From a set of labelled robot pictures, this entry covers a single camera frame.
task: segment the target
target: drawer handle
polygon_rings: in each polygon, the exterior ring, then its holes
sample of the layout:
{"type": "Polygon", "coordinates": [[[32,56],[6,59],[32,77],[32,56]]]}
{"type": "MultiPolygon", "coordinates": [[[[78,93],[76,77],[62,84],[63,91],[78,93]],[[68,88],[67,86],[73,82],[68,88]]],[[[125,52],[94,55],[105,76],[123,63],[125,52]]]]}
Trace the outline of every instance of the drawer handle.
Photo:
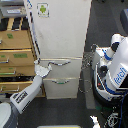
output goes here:
{"type": "Polygon", "coordinates": [[[69,80],[52,80],[52,82],[56,84],[66,84],[69,82],[69,80]]]}
{"type": "Polygon", "coordinates": [[[57,65],[57,66],[63,66],[63,65],[66,65],[66,64],[69,64],[71,63],[71,61],[66,61],[66,62],[63,62],[63,63],[57,63],[55,61],[50,61],[49,64],[54,64],[54,65],[57,65]]]}
{"type": "Polygon", "coordinates": [[[7,61],[0,61],[0,64],[8,63],[8,62],[9,62],[9,59],[7,59],[7,61]]]}
{"type": "Polygon", "coordinates": [[[0,75],[15,75],[16,71],[14,72],[8,72],[8,73],[0,73],[0,75]]]}
{"type": "Polygon", "coordinates": [[[19,85],[18,85],[18,88],[17,88],[16,90],[6,90],[6,91],[4,91],[4,87],[5,87],[5,86],[2,86],[2,87],[1,87],[1,90],[0,90],[1,92],[4,92],[4,93],[5,93],[5,92],[19,92],[19,90],[20,90],[19,85]]]}

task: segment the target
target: white robot body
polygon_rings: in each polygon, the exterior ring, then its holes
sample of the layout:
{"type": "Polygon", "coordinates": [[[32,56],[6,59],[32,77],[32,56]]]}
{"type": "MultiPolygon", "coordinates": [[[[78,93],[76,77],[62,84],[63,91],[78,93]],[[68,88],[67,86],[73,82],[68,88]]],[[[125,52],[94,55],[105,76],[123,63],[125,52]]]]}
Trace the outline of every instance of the white robot body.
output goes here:
{"type": "Polygon", "coordinates": [[[95,80],[94,86],[97,93],[103,99],[107,101],[118,99],[123,96],[124,91],[127,89],[121,88],[128,74],[127,56],[128,37],[124,38],[119,34],[112,36],[111,47],[96,49],[92,63],[95,80]]]}

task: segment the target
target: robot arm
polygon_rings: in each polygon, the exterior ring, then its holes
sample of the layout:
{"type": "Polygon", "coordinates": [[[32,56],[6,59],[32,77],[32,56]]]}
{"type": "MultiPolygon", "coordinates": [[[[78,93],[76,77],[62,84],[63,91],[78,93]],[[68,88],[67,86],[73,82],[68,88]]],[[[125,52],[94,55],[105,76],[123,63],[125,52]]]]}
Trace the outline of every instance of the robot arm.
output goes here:
{"type": "Polygon", "coordinates": [[[43,83],[42,79],[48,75],[51,69],[51,65],[49,65],[48,68],[44,68],[36,64],[35,71],[37,75],[34,77],[33,83],[21,92],[14,93],[10,97],[11,103],[17,108],[20,114],[23,113],[25,108],[39,93],[43,83]]]}

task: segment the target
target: wooden cabinet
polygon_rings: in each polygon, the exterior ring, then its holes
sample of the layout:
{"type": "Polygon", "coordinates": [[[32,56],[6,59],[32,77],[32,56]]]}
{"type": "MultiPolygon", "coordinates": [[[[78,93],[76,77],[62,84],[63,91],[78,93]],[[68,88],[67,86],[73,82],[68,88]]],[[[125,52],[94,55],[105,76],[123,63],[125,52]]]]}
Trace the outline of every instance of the wooden cabinet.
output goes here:
{"type": "Polygon", "coordinates": [[[0,93],[15,93],[32,84],[32,79],[18,79],[17,77],[34,77],[37,59],[33,47],[31,34],[28,30],[12,31],[14,18],[10,18],[6,31],[0,31],[0,93]]]}

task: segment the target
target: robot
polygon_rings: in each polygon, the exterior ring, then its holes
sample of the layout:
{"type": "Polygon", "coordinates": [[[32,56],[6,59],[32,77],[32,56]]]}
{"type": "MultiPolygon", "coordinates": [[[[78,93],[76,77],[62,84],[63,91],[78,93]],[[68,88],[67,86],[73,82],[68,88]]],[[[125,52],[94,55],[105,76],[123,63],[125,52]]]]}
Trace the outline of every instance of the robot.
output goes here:
{"type": "MultiPolygon", "coordinates": [[[[128,11],[120,21],[128,34],[128,11]]],[[[93,92],[106,105],[117,105],[128,90],[128,37],[114,34],[110,47],[97,47],[92,62],[93,92]]]]}

